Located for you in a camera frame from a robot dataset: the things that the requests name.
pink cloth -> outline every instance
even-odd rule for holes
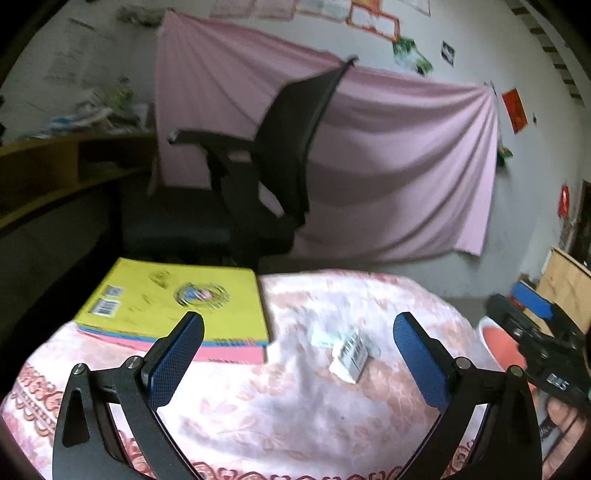
[[[326,51],[256,30],[169,12],[156,60],[164,183],[209,183],[201,150],[168,145],[172,130],[252,138],[285,82],[337,62]],[[311,209],[292,255],[373,261],[453,249],[480,255],[496,135],[495,97],[487,86],[355,67],[343,79],[311,149]]]
[[[273,338],[267,363],[192,362],[170,404],[158,409],[205,480],[394,479],[437,417],[392,339],[400,312],[411,311],[453,357],[499,369],[466,319],[406,278],[324,271],[261,277],[261,288]],[[357,384],[329,372],[330,351],[308,340],[314,324],[357,325],[380,349]],[[29,358],[0,410],[45,478],[73,365],[118,367],[136,353],[81,335],[70,322]],[[149,472],[120,407],[112,408],[135,467]],[[448,474],[463,465],[483,412],[477,406]]]

floral bedsheet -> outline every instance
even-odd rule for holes
[[[206,480],[392,480],[437,418],[423,401],[392,340],[395,316],[410,311],[453,356],[499,369],[467,320],[407,278],[350,271],[260,278],[272,343],[265,365],[193,362],[158,414]],[[329,372],[330,351],[307,336],[319,322],[358,325],[380,349],[360,381]],[[128,348],[79,334],[72,322],[23,366],[2,416],[31,463],[51,479],[51,449],[61,395],[74,364],[117,367]],[[151,474],[125,423],[113,415],[136,469]],[[447,473],[471,447],[477,408]]]

screw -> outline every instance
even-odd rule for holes
[[[465,356],[459,356],[456,358],[456,365],[462,370],[468,370],[472,366],[472,362],[470,362]]]
[[[125,361],[125,366],[127,368],[135,368],[141,363],[141,361],[142,361],[142,358],[140,356],[130,356]]]
[[[523,370],[517,365],[511,365],[509,367],[509,372],[511,372],[511,374],[515,375],[516,377],[521,377],[523,375]]]
[[[85,364],[76,364],[72,369],[72,373],[74,375],[80,375],[86,369]]]

chair armrest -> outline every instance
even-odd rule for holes
[[[201,145],[206,150],[262,153],[261,146],[253,140],[204,130],[175,130],[168,136],[168,143],[171,145],[196,144]]]

desk shelf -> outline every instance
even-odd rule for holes
[[[143,132],[73,134],[1,147],[0,236],[71,197],[149,170],[157,150],[155,134]]]

